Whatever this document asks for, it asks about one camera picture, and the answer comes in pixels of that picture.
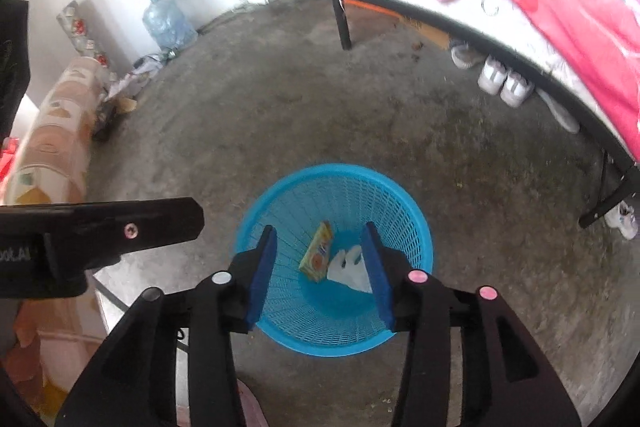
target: white sneaker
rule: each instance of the white sneaker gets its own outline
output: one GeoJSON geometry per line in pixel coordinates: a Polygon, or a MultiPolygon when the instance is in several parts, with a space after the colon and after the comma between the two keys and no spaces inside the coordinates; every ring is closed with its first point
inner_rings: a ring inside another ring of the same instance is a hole
{"type": "Polygon", "coordinates": [[[620,229],[625,239],[633,239],[638,233],[638,223],[634,215],[634,208],[624,201],[614,206],[604,215],[604,220],[612,229],[620,229]]]}
{"type": "Polygon", "coordinates": [[[476,51],[469,44],[460,44],[451,49],[451,60],[461,70],[469,70],[485,60],[486,55],[476,51]]]}
{"type": "Polygon", "coordinates": [[[551,114],[554,116],[558,123],[562,126],[562,128],[570,132],[571,134],[577,134],[580,131],[580,124],[574,117],[572,117],[569,112],[562,107],[556,100],[552,99],[545,91],[540,88],[536,88],[536,91],[540,95],[540,98],[545,101],[546,105],[551,111],[551,114]]]}
{"type": "Polygon", "coordinates": [[[520,107],[529,98],[533,88],[534,85],[527,82],[521,74],[511,71],[500,92],[500,98],[510,107],[520,107]]]}
{"type": "Polygon", "coordinates": [[[498,94],[507,79],[507,68],[493,57],[487,57],[484,67],[478,76],[478,87],[490,95],[498,94]]]}

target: blue water bottle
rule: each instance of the blue water bottle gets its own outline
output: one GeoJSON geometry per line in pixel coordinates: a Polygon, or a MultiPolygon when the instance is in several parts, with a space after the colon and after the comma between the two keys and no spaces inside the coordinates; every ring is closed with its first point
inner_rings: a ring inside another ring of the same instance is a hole
{"type": "Polygon", "coordinates": [[[175,0],[150,0],[142,16],[146,31],[161,49],[183,50],[198,38],[175,0]]]}

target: basket mesh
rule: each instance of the basket mesh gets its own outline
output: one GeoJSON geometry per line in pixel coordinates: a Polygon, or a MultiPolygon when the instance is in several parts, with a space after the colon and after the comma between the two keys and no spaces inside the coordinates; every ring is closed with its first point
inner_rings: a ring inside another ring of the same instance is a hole
{"type": "MultiPolygon", "coordinates": [[[[323,220],[331,223],[334,243],[340,243],[340,237],[359,243],[362,227],[372,221],[384,244],[403,251],[412,266],[424,267],[424,251],[431,254],[431,245],[421,244],[418,225],[404,201],[375,179],[342,173],[302,179],[270,201],[245,241],[246,249],[255,247],[266,225],[273,225],[278,233],[262,319],[309,346],[347,346],[371,339],[385,330],[371,295],[330,281],[312,283],[298,270],[323,220]]],[[[350,246],[334,244],[332,254],[350,246]]]]}

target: blue gripper pad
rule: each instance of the blue gripper pad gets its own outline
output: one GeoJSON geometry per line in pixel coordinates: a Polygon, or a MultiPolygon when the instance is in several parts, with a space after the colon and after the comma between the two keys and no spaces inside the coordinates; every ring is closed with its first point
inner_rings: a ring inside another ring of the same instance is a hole
{"type": "Polygon", "coordinates": [[[249,286],[249,307],[245,318],[249,329],[254,327],[262,314],[264,300],[267,298],[269,281],[271,280],[271,272],[273,271],[273,265],[276,261],[278,236],[273,227],[265,227],[255,249],[258,250],[261,255],[260,262],[249,286]]]}
{"type": "Polygon", "coordinates": [[[369,275],[369,282],[371,283],[371,290],[378,307],[378,315],[380,320],[385,323],[385,326],[389,330],[393,330],[396,320],[393,313],[391,285],[378,251],[378,248],[382,247],[382,242],[380,241],[378,230],[372,222],[362,227],[360,245],[364,263],[367,267],[367,274],[369,275]]]}

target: black bed leg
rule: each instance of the black bed leg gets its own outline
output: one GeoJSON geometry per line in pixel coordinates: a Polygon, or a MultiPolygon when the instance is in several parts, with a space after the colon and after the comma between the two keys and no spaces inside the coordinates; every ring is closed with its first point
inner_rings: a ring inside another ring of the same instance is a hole
{"type": "Polygon", "coordinates": [[[620,203],[620,201],[628,198],[636,191],[638,191],[638,186],[636,185],[636,183],[634,183],[633,177],[630,176],[623,178],[620,186],[616,188],[616,190],[614,190],[610,196],[604,198],[602,201],[599,201],[598,204],[589,212],[582,214],[580,216],[580,219],[578,220],[578,223],[581,227],[586,229],[589,225],[594,223],[597,219],[600,219],[614,206],[620,203]]]}
{"type": "Polygon", "coordinates": [[[349,35],[349,25],[347,24],[347,14],[344,12],[344,6],[341,0],[331,0],[334,4],[335,22],[338,25],[338,33],[340,34],[340,44],[347,51],[351,49],[351,36],[349,35]]]}

